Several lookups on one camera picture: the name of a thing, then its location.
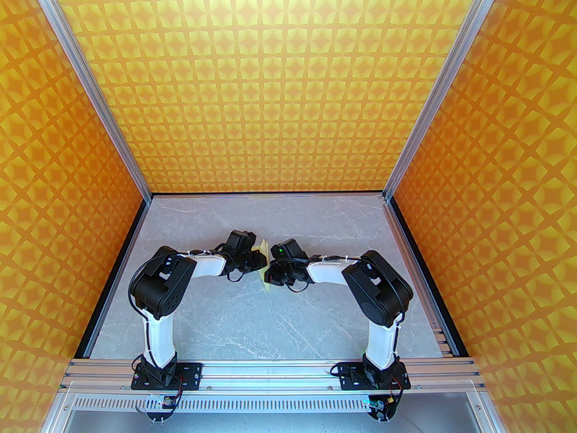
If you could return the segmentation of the aluminium table side rail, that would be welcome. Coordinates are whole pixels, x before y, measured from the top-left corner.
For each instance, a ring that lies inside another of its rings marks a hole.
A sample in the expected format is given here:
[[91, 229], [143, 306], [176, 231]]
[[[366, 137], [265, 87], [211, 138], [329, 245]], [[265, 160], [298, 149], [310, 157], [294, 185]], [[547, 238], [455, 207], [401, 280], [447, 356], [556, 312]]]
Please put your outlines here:
[[413, 284], [413, 289], [424, 309], [424, 314], [435, 336], [437, 346], [443, 357], [459, 356], [453, 337], [442, 316], [441, 309], [435, 300], [433, 291], [427, 283], [424, 270], [421, 268], [417, 256], [409, 243], [408, 236], [403, 230], [400, 220], [395, 212], [391, 200], [384, 199], [382, 202], [385, 218], [391, 228], [395, 243], [400, 251], [406, 266], [408, 276]]

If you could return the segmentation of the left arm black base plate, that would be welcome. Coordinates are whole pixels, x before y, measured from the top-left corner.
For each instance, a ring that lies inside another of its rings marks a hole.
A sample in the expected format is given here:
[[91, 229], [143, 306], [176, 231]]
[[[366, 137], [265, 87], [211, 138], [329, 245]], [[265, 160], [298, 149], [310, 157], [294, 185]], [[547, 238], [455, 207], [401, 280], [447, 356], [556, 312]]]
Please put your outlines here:
[[202, 379], [201, 363], [173, 363], [163, 373], [146, 360], [134, 370], [130, 389], [133, 391], [198, 391]]

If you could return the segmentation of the aluminium mounting rail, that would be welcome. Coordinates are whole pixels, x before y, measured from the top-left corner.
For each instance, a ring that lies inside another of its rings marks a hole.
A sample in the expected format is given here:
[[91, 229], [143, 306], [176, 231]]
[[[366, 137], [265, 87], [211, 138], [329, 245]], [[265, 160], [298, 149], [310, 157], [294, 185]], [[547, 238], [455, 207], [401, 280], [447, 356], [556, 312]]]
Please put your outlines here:
[[[340, 392], [329, 372], [332, 359], [206, 360], [198, 391], [190, 394], [332, 394]], [[407, 359], [411, 388], [404, 392], [484, 392], [486, 386], [470, 358]], [[381, 394], [388, 391], [356, 391]]]

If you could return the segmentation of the small circuit board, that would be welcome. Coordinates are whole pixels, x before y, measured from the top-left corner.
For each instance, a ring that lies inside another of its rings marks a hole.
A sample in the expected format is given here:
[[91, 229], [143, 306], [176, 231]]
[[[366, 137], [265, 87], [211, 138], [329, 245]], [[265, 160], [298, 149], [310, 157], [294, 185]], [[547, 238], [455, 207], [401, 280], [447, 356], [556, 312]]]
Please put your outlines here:
[[398, 399], [399, 396], [391, 394], [369, 396], [369, 415], [378, 423], [389, 423], [397, 411]]
[[150, 395], [143, 404], [143, 412], [151, 424], [165, 422], [173, 416], [181, 402], [182, 395]]

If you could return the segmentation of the black table border strip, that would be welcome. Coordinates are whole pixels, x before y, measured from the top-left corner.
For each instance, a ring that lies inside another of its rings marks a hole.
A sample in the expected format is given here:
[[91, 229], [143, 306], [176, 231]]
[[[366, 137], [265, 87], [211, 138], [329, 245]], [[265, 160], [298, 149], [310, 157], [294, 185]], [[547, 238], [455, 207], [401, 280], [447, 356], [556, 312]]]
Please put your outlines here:
[[[468, 357], [408, 222], [391, 201], [458, 348], [455, 357]], [[132, 272], [157, 247], [211, 248], [234, 228], [272, 244], [293, 238], [309, 253], [344, 256], [373, 248], [413, 287], [379, 192], [159, 193], [150, 205], [140, 204], [121, 246], [114, 248], [109, 276], [74, 357], [131, 359], [140, 353], [142, 324], [127, 300]], [[367, 322], [344, 287], [309, 286], [301, 293], [270, 287], [266, 293], [256, 273], [237, 283], [193, 280], [175, 316], [177, 351], [188, 359], [350, 359], [361, 355], [367, 334]], [[443, 357], [417, 295], [398, 348], [406, 359]]]

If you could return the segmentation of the aluminium frame post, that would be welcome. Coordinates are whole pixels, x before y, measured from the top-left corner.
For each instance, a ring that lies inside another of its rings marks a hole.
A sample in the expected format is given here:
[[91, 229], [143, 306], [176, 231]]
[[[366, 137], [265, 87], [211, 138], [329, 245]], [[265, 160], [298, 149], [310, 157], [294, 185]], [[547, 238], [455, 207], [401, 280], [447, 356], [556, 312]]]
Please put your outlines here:
[[437, 112], [456, 75], [458, 74], [472, 44], [488, 16], [489, 10], [495, 0], [472, 0], [464, 20], [456, 34], [453, 45], [447, 54], [445, 61], [431, 87], [421, 112], [419, 113], [414, 126], [406, 140], [402, 152], [392, 169], [391, 175], [384, 186], [382, 197], [384, 204], [389, 204], [393, 198], [400, 182], [406, 175], [421, 143], [426, 136]]
[[66, 18], [59, 1], [37, 1], [45, 13], [46, 19], [49, 21], [50, 27], [52, 27], [52, 30], [56, 35], [56, 39], [58, 39], [68, 61], [80, 80], [91, 105], [101, 120], [109, 138], [113, 142], [113, 145], [118, 151], [128, 173], [139, 190], [142, 199], [146, 205], [150, 205], [153, 198], [150, 187], [147, 184], [128, 143], [113, 116], [109, 104], [98, 85], [92, 69], [89, 66], [88, 60], [85, 58], [80, 43], [72, 31], [72, 27], [70, 27], [70, 23], [68, 23], [68, 19]]

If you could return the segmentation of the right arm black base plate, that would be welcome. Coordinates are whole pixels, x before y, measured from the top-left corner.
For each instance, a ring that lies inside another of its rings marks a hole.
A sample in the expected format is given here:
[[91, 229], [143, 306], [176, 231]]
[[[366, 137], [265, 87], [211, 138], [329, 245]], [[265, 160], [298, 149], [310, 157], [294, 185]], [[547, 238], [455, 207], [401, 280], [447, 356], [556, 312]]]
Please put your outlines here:
[[369, 361], [340, 362], [329, 374], [338, 378], [343, 391], [404, 391], [412, 387], [406, 365], [399, 359], [387, 369], [378, 369]]

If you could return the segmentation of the pale yellow paper sheet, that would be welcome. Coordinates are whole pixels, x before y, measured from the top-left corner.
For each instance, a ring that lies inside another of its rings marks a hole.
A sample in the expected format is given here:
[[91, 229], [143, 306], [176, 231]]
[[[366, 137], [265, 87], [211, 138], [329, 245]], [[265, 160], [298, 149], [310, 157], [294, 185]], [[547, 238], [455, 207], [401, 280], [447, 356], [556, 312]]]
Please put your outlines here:
[[259, 252], [265, 257], [265, 265], [258, 269], [257, 272], [264, 283], [264, 290], [268, 293], [270, 291], [270, 284], [265, 281], [265, 273], [270, 266], [270, 248], [266, 239], [262, 239], [260, 245], [254, 245], [252, 251]]

